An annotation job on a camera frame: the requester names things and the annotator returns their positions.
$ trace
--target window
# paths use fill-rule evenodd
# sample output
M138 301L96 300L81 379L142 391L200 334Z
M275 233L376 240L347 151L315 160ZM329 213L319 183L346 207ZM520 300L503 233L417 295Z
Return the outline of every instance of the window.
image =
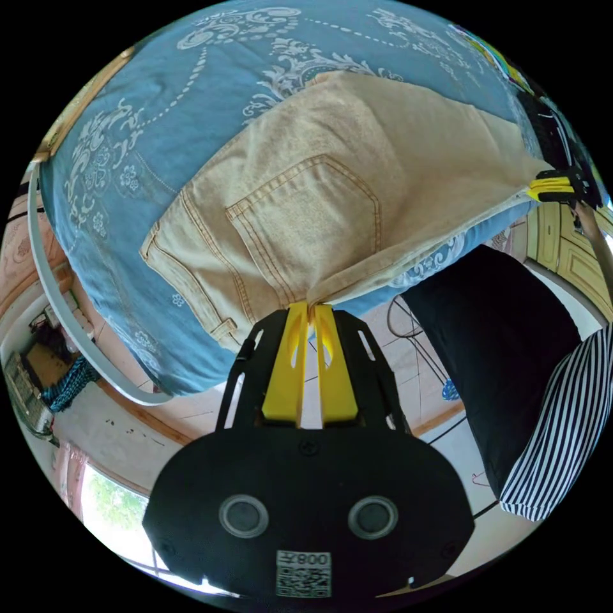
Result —
M162 581L205 594L239 597L206 580L199 586L189 583L168 570L142 527L147 502L141 494L116 483L93 466L86 466L81 493L83 525L103 545L135 568Z

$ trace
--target wooden furniture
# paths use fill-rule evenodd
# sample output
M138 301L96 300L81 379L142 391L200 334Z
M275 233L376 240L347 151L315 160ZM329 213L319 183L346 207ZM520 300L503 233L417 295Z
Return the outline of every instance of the wooden furniture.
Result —
M53 157L62 144L72 126L83 113L87 105L96 97L100 90L119 72L134 55L135 48L122 51L112 62L105 66L95 77L86 83L79 93L51 126L38 150L32 158L33 162L46 162Z
M598 225L613 238L613 211L596 212ZM613 320L602 271L585 236L575 229L567 205L544 202L528 215L528 257L569 282L606 317Z

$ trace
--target striped fabric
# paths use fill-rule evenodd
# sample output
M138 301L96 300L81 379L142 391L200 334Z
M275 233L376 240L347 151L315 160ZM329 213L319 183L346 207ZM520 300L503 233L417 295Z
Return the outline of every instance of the striped fabric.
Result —
M585 466L613 405L613 324L592 334L558 364L538 425L500 496L501 507L545 519Z

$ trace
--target wall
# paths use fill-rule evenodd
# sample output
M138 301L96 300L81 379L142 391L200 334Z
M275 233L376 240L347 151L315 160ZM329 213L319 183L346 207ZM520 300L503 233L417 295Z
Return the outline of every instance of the wall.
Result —
M2 365L13 351L26 345L28 322L46 305L47 299L36 282L0 318ZM57 416L54 430L60 439L83 449L101 469L108 469L145 490L152 489L162 467L181 448L128 414L93 383L88 384L65 413ZM26 441L47 474L49 451L52 453L54 448L31 436Z
M150 491L181 445L145 426L89 383L56 417L54 432L83 449L103 470Z
M38 206L42 206L40 196ZM26 210L27 196L15 199L9 217L22 213ZM59 246L47 216L45 213L38 214L41 228L41 236L45 246L45 253L52 269L67 262L66 255ZM0 246L0 317L4 315L8 307L22 294L32 283L38 279L36 265L32 258L30 238L27 231L27 217L10 222L4 231Z

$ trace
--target blue bedsheet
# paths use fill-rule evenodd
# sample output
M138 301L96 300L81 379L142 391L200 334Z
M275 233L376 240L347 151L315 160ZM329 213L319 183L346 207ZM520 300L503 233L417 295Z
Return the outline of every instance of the blue bedsheet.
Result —
M93 305L167 393L196 393L225 381L234 355L141 261L143 239L229 139L330 70L403 80L473 104L520 125L528 150L540 155L513 86L444 19L404 4L234 0L145 39L42 166L40 184L57 239ZM519 202L455 238L393 287L339 308L365 313L532 206Z

